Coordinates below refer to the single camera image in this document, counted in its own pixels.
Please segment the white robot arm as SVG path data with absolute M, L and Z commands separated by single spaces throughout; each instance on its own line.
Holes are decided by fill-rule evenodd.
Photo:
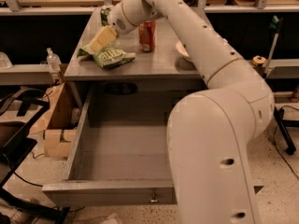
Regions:
M 122 0 L 108 15 L 120 34 L 165 17 L 206 83 L 181 99 L 167 147 L 181 224 L 261 224 L 247 145 L 269 125 L 271 89 L 183 0 Z

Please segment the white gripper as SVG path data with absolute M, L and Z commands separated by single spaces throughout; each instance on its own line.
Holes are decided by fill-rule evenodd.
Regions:
M 88 51 L 95 53 L 102 49 L 116 39 L 117 33 L 125 35 L 132 32 L 136 28 L 134 17 L 135 6 L 133 4 L 129 2 L 118 3 L 108 14 L 107 21 L 109 25 L 98 31 L 90 41 Z

